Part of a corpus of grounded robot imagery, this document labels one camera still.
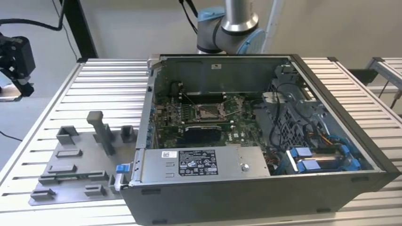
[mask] green circuit board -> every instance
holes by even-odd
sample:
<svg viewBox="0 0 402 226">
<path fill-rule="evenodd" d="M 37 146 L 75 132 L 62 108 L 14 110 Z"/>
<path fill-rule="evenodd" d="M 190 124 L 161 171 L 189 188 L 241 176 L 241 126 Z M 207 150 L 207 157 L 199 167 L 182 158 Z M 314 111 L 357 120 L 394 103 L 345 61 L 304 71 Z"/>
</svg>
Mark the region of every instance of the green circuit board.
<svg viewBox="0 0 402 226">
<path fill-rule="evenodd" d="M 209 146 L 266 147 L 258 126 L 253 105 L 257 99 L 230 94 L 222 103 L 185 104 L 167 102 L 157 107 L 158 148 L 185 148 Z M 209 143 L 186 142 L 187 127 L 218 126 L 222 128 L 219 141 Z"/>
</svg>

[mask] black metal pole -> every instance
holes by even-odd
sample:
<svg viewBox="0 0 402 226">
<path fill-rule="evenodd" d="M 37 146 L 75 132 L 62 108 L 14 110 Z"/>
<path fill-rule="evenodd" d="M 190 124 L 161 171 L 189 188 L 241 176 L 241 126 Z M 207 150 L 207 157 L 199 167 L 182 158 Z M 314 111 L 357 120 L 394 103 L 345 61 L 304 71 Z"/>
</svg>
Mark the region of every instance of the black metal pole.
<svg viewBox="0 0 402 226">
<path fill-rule="evenodd" d="M 65 16 L 70 24 L 74 39 L 81 50 L 82 58 L 98 58 L 98 52 L 85 16 L 81 0 L 69 0 L 65 6 Z"/>
</svg>

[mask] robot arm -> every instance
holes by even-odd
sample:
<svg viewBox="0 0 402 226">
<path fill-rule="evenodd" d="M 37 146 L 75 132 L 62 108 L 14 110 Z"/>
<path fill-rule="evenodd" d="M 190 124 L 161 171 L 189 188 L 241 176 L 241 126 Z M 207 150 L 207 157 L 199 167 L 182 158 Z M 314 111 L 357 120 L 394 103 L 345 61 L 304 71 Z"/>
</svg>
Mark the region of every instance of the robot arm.
<svg viewBox="0 0 402 226">
<path fill-rule="evenodd" d="M 6 37 L 0 33 L 0 72 L 10 78 L 23 97 L 30 97 L 34 93 L 34 87 L 29 83 L 34 69 L 30 40 L 23 36 Z"/>
<path fill-rule="evenodd" d="M 199 53 L 260 53 L 265 31 L 258 28 L 258 15 L 250 0 L 226 0 L 223 7 L 205 8 L 198 16 Z"/>
</svg>

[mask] metal rail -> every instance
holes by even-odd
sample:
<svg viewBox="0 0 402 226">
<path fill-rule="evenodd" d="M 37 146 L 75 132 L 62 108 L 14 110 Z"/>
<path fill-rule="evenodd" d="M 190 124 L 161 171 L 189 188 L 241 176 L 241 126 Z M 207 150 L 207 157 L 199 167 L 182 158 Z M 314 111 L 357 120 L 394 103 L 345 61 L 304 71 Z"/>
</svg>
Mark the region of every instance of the metal rail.
<svg viewBox="0 0 402 226">
<path fill-rule="evenodd" d="M 338 62 L 304 59 L 358 124 L 402 170 L 402 122 Z M 113 129 L 139 126 L 147 85 L 146 60 L 91 59 L 79 64 L 0 173 L 0 222 L 14 225 L 137 225 L 123 200 L 30 206 L 37 186 L 58 141 L 61 126 L 78 131 L 94 128 L 86 122 L 90 110 L 105 112 Z M 337 213 L 195 225 L 396 225 L 402 222 L 402 177 L 380 192 L 361 194 Z"/>
</svg>

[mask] power supply label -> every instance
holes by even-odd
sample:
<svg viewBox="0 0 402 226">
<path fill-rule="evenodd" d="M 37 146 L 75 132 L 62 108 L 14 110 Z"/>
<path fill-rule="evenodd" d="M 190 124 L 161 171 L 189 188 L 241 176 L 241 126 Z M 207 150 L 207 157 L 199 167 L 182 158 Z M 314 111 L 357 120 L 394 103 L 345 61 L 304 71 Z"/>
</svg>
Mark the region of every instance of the power supply label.
<svg viewBox="0 0 402 226">
<path fill-rule="evenodd" d="M 179 175 L 218 175 L 215 150 L 179 151 Z"/>
</svg>

